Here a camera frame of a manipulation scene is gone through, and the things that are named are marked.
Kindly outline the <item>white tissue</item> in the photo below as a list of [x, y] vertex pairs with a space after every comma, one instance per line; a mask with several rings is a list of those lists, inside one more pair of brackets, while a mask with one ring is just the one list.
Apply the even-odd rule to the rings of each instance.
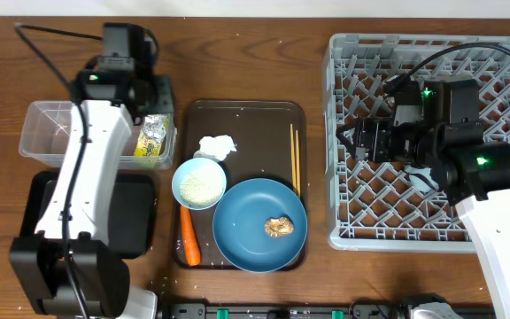
[[231, 152], [237, 152], [236, 144], [231, 136], [204, 136], [200, 139], [199, 149], [193, 157], [221, 162]]

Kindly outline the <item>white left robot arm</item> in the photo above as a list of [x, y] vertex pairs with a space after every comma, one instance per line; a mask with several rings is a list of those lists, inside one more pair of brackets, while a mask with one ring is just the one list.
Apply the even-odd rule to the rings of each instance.
[[102, 40], [104, 54], [66, 85], [73, 106], [63, 165], [43, 216], [25, 216], [9, 260], [37, 314], [155, 318], [157, 295], [131, 284], [110, 246], [149, 225], [112, 230], [110, 215], [122, 150], [134, 125], [159, 105], [159, 46], [134, 24], [106, 23]]

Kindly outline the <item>yellow silver snack wrapper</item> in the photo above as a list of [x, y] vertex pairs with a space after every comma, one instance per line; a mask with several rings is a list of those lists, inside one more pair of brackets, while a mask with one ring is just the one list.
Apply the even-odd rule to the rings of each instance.
[[166, 114], [151, 114], [144, 118], [134, 155], [138, 157], [157, 157], [162, 151], [168, 131], [169, 119]]

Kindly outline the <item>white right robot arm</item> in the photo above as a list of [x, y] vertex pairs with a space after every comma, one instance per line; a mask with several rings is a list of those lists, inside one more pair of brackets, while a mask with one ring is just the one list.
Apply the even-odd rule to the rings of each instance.
[[487, 142], [475, 80], [386, 84], [389, 118], [336, 129], [356, 160], [428, 168], [428, 182], [457, 211], [475, 246], [498, 318], [510, 318], [510, 143]]

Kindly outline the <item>light blue plastic cup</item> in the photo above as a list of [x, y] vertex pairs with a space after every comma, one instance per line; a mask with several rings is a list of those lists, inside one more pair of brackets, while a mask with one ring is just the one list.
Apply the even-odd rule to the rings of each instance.
[[423, 193], [430, 191], [437, 191], [438, 185], [431, 178], [431, 169], [428, 167], [417, 168], [412, 166], [405, 166], [404, 172], [413, 187]]

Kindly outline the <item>light blue rice bowl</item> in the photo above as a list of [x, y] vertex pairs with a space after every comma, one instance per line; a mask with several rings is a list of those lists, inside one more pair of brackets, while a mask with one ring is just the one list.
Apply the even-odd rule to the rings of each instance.
[[227, 188], [227, 177], [222, 166], [206, 158], [183, 162], [172, 179], [174, 198], [191, 210], [205, 210], [214, 206]]

